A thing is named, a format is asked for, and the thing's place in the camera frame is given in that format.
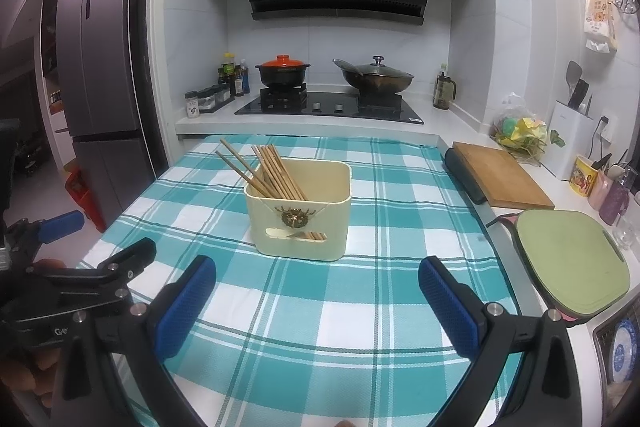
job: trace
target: refrigerator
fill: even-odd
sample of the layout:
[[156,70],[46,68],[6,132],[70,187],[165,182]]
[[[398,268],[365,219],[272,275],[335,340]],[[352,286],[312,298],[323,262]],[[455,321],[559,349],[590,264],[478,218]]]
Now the refrigerator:
[[66,123],[107,225],[166,169],[144,35],[138,34],[145,32],[143,1],[58,0],[57,6]]

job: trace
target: table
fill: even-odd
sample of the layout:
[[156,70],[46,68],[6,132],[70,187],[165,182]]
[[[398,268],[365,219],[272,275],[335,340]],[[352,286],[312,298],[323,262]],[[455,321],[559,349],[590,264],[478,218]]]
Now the table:
[[[282,156],[341,160],[353,171],[350,229],[334,263],[263,256],[251,242],[244,182],[210,136],[154,182],[83,261],[94,267],[142,237],[156,261],[129,287],[149,302],[197,254],[218,283],[180,353],[166,363],[208,425],[427,425],[468,367],[424,300],[417,267],[437,255],[483,301],[516,312],[494,248],[435,147],[386,139],[226,135],[254,166],[252,144]],[[481,425],[513,380],[503,371]],[[121,375],[140,421],[154,425]]]

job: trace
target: kettle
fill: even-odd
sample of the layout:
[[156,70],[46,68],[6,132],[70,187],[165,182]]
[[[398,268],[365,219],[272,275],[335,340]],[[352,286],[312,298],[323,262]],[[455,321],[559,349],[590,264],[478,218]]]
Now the kettle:
[[438,109],[448,109],[452,100],[456,99],[456,83],[444,71],[436,78],[436,86],[433,91],[433,107]]

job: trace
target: wooden cutting board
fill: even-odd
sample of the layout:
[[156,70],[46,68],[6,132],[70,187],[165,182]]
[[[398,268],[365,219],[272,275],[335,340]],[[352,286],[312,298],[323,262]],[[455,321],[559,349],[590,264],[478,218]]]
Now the wooden cutting board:
[[556,207],[507,151],[460,142],[454,142],[453,149],[491,206],[523,210]]

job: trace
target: electrical outlet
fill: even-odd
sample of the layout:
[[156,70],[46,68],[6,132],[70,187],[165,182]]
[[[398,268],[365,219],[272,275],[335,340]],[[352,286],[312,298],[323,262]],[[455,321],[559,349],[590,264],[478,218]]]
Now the electrical outlet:
[[618,117],[611,110],[605,110],[602,115],[609,118],[609,122],[600,124],[600,136],[602,136],[603,140],[613,143],[616,127],[618,126]]

